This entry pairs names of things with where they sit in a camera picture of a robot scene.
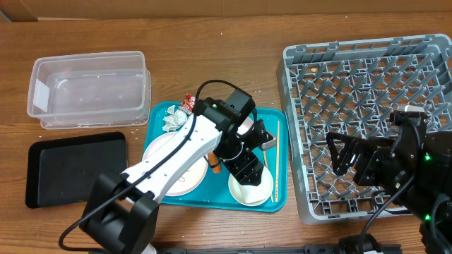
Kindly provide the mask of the white cup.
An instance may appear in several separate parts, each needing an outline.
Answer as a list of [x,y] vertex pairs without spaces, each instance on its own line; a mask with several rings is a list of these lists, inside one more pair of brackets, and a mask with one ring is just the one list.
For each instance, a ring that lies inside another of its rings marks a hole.
[[246,204],[260,202],[267,198],[268,184],[261,182],[258,186],[239,184],[241,196]]

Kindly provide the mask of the white bowl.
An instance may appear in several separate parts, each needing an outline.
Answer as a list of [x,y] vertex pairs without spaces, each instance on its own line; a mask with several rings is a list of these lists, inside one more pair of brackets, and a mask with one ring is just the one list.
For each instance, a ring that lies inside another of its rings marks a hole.
[[228,178],[228,188],[232,197],[246,206],[257,206],[267,201],[273,192],[273,184],[273,176],[267,167],[263,168],[261,183],[257,186],[241,185],[231,174]]

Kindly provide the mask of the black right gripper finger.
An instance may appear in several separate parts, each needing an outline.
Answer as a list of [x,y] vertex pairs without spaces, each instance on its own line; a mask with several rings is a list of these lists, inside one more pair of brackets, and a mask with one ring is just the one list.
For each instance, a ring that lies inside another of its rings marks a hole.
[[344,143],[341,150],[338,150],[335,143],[332,143],[331,156],[333,163],[333,171],[336,175],[344,175],[350,167],[356,162],[357,155],[353,152],[356,141]]
[[[343,149],[344,152],[339,152],[339,150],[335,147],[335,141],[341,141],[344,143]],[[326,142],[328,145],[328,149],[331,155],[346,155],[352,154],[355,146],[358,143],[362,143],[364,140],[362,138],[358,138],[351,135],[345,135],[341,133],[328,132],[326,134]]]

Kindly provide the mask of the pink bowl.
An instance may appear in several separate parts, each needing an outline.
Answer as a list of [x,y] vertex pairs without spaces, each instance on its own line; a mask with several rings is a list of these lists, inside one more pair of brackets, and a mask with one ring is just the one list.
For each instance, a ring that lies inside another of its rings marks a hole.
[[254,121],[248,116],[237,129],[237,136],[245,135],[253,126]]

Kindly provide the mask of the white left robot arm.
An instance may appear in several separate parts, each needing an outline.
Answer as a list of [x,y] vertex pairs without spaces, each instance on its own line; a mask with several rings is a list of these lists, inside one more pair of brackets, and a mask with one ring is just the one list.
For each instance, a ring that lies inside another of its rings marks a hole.
[[253,150],[271,140],[261,120],[239,127],[255,110],[251,95],[236,89],[225,101],[195,104],[188,121],[160,148],[120,174],[101,174],[85,207],[80,228],[106,253],[155,253],[159,205],[170,188],[197,162],[214,153],[246,204],[265,202],[273,177]]

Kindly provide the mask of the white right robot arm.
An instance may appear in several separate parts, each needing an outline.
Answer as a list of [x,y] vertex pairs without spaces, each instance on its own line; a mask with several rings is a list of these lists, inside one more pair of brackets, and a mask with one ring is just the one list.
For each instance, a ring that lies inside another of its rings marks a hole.
[[451,132],[427,132],[421,107],[399,106],[389,116],[398,129],[395,138],[367,139],[330,132],[326,142],[333,171],[355,169],[358,186],[380,187],[389,199],[378,206],[362,232],[340,239],[334,253],[401,253],[396,245],[381,245],[369,227],[391,204],[405,207],[421,221],[426,253],[451,252]]

